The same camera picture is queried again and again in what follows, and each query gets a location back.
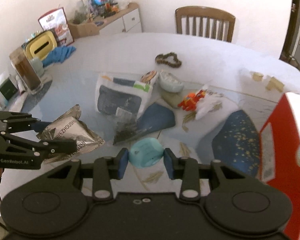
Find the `light blue round pouch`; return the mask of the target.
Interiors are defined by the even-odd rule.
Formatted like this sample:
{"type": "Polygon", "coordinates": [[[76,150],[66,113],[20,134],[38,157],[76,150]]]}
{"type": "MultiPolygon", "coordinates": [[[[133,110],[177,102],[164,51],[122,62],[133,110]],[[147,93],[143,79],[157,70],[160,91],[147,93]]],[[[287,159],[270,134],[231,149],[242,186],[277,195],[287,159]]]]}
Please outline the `light blue round pouch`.
{"type": "Polygon", "coordinates": [[[147,137],[132,145],[129,150],[129,162],[136,168],[148,168],[155,165],[164,154],[164,148],[158,139],[147,137]]]}

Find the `bag of dark tea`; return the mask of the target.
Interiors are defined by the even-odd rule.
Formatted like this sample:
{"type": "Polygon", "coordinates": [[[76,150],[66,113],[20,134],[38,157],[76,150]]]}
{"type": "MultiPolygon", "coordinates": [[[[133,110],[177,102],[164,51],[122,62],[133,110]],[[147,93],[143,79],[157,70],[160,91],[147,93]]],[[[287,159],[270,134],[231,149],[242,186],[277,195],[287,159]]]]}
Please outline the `bag of dark tea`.
{"type": "Polygon", "coordinates": [[[116,109],[113,145],[134,140],[145,133],[146,130],[139,127],[140,122],[137,117],[137,113],[131,113],[120,107],[116,109]]]}

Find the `silver foil pouch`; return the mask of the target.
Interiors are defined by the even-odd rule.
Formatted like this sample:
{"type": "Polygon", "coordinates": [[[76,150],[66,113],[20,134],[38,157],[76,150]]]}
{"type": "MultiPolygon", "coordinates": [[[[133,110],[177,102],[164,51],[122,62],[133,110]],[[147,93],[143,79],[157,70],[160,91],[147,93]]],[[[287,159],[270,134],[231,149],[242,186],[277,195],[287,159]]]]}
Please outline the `silver foil pouch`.
{"type": "Polygon", "coordinates": [[[38,133],[37,138],[41,140],[73,140],[76,142],[74,152],[50,153],[45,159],[46,163],[68,160],[104,145],[105,140],[80,120],[81,113],[80,105],[76,104],[38,133]]]}

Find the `orange red toy figure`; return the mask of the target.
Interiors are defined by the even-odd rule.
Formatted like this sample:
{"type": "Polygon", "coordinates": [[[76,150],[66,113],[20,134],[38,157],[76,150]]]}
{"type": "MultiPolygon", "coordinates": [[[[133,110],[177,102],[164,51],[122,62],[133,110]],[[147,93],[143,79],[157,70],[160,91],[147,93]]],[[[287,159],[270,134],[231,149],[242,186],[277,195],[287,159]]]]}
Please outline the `orange red toy figure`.
{"type": "Polygon", "coordinates": [[[189,93],[179,104],[178,107],[184,111],[195,111],[197,108],[197,103],[200,99],[204,98],[206,92],[204,90],[199,90],[196,93],[189,93]]]}

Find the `white blue plastic package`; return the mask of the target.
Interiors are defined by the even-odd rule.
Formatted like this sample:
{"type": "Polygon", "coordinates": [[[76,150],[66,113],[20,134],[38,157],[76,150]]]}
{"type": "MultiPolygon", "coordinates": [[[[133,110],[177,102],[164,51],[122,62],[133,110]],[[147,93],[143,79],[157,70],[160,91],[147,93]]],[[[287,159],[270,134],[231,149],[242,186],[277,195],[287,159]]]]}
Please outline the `white blue plastic package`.
{"type": "Polygon", "coordinates": [[[136,80],[101,73],[95,88],[98,113],[118,118],[138,119],[152,96],[153,86],[136,80]]]}

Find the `red white cardboard box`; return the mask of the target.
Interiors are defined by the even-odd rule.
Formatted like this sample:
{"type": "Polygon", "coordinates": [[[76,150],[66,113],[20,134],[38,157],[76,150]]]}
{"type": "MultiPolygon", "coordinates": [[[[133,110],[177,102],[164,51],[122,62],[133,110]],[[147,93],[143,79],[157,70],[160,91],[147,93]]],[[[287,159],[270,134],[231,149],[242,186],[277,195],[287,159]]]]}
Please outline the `red white cardboard box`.
{"type": "Polygon", "coordinates": [[[260,130],[260,142],[260,178],[290,198],[285,234],[300,239],[300,94],[283,94],[260,130]]]}

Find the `round cartoon badge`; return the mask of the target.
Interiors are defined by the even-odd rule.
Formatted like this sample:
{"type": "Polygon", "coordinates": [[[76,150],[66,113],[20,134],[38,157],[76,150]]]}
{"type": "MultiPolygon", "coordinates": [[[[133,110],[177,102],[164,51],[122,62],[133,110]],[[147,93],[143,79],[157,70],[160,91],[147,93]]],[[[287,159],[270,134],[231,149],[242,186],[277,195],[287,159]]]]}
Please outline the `round cartoon badge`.
{"type": "Polygon", "coordinates": [[[140,82],[147,84],[151,84],[152,81],[155,82],[157,80],[157,73],[158,72],[156,70],[147,72],[141,77],[140,82]]]}

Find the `glass jar brown contents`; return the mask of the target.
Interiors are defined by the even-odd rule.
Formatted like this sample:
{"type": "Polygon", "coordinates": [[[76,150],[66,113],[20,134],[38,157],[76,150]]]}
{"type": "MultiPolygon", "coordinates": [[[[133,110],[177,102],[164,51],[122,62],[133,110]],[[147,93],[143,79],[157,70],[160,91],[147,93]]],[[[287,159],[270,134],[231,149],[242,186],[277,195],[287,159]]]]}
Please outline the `glass jar brown contents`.
{"type": "Polygon", "coordinates": [[[37,94],[42,89],[43,84],[26,57],[23,48],[16,48],[10,53],[9,58],[13,68],[25,83],[27,90],[33,95],[37,94]]]}

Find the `yellow tissue box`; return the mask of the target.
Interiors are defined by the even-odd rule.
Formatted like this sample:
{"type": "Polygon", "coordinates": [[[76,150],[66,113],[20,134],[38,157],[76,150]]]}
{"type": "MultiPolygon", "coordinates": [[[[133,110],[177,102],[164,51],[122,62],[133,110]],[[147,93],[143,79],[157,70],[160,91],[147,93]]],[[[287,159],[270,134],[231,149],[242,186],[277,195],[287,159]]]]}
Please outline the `yellow tissue box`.
{"type": "Polygon", "coordinates": [[[57,41],[54,33],[50,30],[46,30],[27,42],[24,46],[24,50],[29,60],[35,57],[44,60],[56,47],[57,41]]]}

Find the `blue cloth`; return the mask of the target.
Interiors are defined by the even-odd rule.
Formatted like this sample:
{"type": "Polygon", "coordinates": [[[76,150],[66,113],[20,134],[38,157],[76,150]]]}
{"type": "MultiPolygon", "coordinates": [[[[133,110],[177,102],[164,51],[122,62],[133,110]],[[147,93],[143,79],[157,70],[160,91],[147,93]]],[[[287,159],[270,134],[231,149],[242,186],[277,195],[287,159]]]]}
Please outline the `blue cloth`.
{"type": "Polygon", "coordinates": [[[47,57],[44,60],[42,60],[43,67],[46,68],[54,63],[63,63],[75,51],[76,48],[74,46],[56,47],[54,50],[48,53],[47,57]]]}

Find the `red white snack bag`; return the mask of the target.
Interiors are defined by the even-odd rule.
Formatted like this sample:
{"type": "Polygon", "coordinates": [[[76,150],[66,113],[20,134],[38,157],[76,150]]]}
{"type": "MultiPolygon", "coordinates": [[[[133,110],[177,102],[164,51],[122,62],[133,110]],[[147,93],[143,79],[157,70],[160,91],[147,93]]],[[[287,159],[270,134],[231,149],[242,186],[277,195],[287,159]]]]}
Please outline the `red white snack bag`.
{"type": "Polygon", "coordinates": [[[63,7],[46,12],[38,18],[38,22],[43,30],[53,32],[59,47],[68,46],[74,42],[63,7]]]}

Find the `brown scrunchie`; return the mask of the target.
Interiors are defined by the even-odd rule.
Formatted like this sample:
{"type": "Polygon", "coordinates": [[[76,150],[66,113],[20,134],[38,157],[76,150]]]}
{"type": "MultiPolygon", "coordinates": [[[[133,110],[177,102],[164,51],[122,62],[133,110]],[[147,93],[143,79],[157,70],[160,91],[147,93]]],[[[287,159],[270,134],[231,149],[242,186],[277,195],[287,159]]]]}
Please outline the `brown scrunchie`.
{"type": "Polygon", "coordinates": [[[179,68],[182,65],[182,61],[178,59],[178,56],[174,52],[167,54],[159,54],[155,57],[156,64],[164,64],[171,68],[179,68]]]}

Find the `beige tape roll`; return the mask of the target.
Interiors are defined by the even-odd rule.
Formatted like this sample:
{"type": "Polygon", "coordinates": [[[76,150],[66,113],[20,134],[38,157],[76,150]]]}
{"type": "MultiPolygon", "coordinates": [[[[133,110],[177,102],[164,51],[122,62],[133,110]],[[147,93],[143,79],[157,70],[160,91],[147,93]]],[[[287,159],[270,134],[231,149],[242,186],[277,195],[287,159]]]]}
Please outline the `beige tape roll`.
{"type": "Polygon", "coordinates": [[[259,72],[253,72],[251,77],[254,81],[261,82],[263,80],[264,75],[259,72]]]}

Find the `beige block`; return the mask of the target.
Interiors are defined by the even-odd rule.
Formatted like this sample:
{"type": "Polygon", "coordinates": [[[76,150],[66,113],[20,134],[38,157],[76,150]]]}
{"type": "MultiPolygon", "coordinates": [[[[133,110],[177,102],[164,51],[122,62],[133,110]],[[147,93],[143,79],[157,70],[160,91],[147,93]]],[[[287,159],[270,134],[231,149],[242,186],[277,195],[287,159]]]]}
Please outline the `beige block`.
{"type": "Polygon", "coordinates": [[[267,90],[275,89],[275,90],[279,91],[280,93],[282,93],[284,86],[285,86],[284,83],[279,81],[277,78],[271,77],[266,85],[266,89],[267,90]]]}

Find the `white sideboard cabinet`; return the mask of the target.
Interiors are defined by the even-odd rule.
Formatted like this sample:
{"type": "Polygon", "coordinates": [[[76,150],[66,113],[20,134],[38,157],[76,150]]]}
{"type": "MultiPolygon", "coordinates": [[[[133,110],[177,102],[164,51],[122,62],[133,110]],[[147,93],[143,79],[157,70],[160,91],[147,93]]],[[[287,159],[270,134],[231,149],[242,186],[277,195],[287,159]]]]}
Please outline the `white sideboard cabinet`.
{"type": "Polygon", "coordinates": [[[139,5],[129,3],[123,9],[108,18],[97,17],[93,22],[74,24],[68,23],[69,29],[74,39],[88,36],[110,36],[120,33],[141,33],[142,24],[139,5]]]}

